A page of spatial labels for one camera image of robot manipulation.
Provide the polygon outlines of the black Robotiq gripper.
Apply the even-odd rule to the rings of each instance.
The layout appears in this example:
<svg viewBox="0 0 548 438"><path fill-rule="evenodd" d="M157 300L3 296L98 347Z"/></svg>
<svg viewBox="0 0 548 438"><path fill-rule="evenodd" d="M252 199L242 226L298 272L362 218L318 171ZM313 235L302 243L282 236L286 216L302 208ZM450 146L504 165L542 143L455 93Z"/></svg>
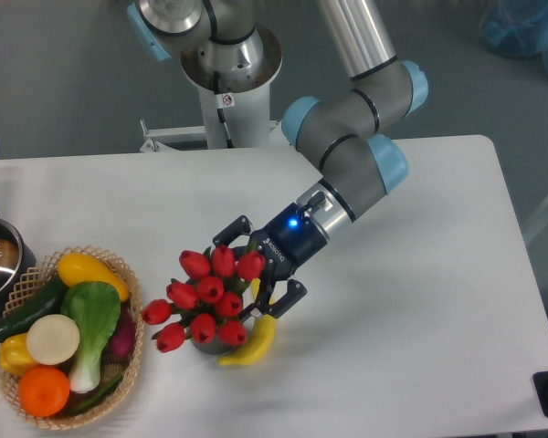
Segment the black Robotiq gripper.
<svg viewBox="0 0 548 438"><path fill-rule="evenodd" d="M230 246L240 236L248 237L246 246L250 249L257 249L258 246L262 248L260 253L267 264L273 261L274 279L288 279L328 243L324 234L296 203L291 203L256 231L250 220L242 214L215 235L212 244L215 247ZM266 315L280 318L307 294L307 288L291 278L286 283L286 293L275 302L270 302L273 286L266 286L265 291L261 292L259 282L257 278L251 282L255 296L239 313L241 322L250 317L263 318Z"/></svg>

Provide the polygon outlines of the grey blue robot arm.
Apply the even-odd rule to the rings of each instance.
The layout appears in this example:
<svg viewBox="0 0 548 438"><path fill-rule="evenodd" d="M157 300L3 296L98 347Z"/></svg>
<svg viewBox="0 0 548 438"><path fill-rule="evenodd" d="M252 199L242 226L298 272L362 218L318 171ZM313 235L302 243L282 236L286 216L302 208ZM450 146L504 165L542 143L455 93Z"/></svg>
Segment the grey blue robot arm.
<svg viewBox="0 0 548 438"><path fill-rule="evenodd" d="M427 78L397 57L372 1L322 1L321 14L352 82L333 103L297 99L286 110L284 136L321 174L295 203L264 227L240 217L214 237L266 258L258 296L242 318L278 318L306 290L296 270L408 175L406 157L382 129L421 106ZM281 67L277 38L255 18L251 1L134 1L128 15L157 59L178 58L194 84L207 146L264 146L269 140L269 86Z"/></svg>

